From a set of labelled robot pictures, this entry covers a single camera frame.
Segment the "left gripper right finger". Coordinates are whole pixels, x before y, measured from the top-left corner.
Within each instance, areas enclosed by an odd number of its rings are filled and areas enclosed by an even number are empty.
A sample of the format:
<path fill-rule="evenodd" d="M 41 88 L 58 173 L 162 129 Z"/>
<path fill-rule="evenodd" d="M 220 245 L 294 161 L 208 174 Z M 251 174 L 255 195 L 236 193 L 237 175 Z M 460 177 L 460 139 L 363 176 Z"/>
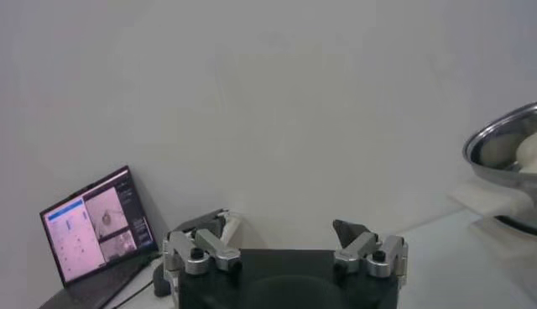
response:
<path fill-rule="evenodd" d="M 381 239 L 362 224 L 340 219 L 332 222 L 341 249 L 333 254 L 336 277 L 341 279 L 356 274 L 362 266 L 369 276 L 379 279 L 394 275 L 406 279 L 408 270 L 408 243 L 403 237 L 389 235 Z"/>

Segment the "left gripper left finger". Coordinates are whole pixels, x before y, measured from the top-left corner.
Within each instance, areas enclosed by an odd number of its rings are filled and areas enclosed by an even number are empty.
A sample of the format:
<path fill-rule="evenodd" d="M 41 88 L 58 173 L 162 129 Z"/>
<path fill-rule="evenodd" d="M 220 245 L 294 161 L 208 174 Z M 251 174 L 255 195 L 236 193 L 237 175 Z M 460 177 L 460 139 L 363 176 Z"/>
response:
<path fill-rule="evenodd" d="M 164 270 L 183 270 L 187 275 L 204 275 L 213 261 L 218 270 L 234 273 L 242 268 L 239 249 L 227 246 L 208 229 L 198 229 L 194 238 L 172 231 L 163 242 Z"/>

